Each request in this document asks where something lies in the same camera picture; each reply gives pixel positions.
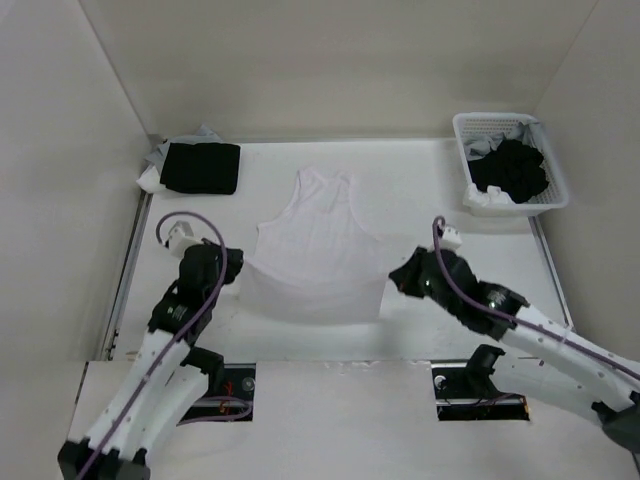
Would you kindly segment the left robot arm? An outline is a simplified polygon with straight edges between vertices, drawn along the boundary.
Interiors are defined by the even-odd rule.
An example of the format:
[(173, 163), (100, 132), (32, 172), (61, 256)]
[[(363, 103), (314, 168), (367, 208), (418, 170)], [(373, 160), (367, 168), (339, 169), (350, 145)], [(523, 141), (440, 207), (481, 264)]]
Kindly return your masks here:
[(243, 264), (242, 250), (207, 239), (183, 248), (178, 277), (153, 308), (119, 390), (81, 439), (62, 445), (63, 478), (150, 478), (153, 451), (197, 400), (223, 390), (223, 356), (196, 342)]

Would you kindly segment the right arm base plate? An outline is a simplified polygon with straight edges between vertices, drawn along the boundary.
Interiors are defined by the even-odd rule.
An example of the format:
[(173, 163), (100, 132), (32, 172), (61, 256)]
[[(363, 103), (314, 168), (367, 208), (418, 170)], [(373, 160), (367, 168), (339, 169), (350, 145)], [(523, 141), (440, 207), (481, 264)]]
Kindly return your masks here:
[(494, 391), (477, 393), (463, 362), (433, 363), (436, 415), (442, 422), (529, 421), (524, 396)]

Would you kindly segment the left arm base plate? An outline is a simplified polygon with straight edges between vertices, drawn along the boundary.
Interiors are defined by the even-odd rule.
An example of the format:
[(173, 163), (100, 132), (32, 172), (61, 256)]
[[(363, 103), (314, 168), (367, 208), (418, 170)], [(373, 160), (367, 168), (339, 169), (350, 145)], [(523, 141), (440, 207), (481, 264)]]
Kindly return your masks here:
[(227, 365), (221, 380), (209, 382), (208, 390), (191, 406), (181, 423), (251, 421), (255, 391), (254, 364)]

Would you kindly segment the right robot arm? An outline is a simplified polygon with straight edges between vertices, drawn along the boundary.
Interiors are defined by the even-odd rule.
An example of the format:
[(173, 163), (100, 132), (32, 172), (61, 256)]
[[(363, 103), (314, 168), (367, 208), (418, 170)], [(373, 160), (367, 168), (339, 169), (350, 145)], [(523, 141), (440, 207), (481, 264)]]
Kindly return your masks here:
[(433, 300), (472, 332), (496, 341), (479, 346), (467, 363), (463, 380), (471, 393), (536, 398), (638, 452), (638, 362), (561, 326), (516, 292), (477, 279), (450, 250), (419, 247), (389, 278), (399, 292)]

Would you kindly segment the light pink tank top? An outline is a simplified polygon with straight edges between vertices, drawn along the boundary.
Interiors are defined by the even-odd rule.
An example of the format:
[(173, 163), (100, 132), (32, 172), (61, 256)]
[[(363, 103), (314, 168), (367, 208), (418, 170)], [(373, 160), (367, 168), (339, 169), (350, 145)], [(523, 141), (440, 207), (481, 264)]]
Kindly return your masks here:
[(380, 313), (387, 274), (382, 241), (354, 208), (353, 175), (298, 171), (288, 204), (257, 226), (240, 274), (240, 301), (300, 324), (361, 324)]

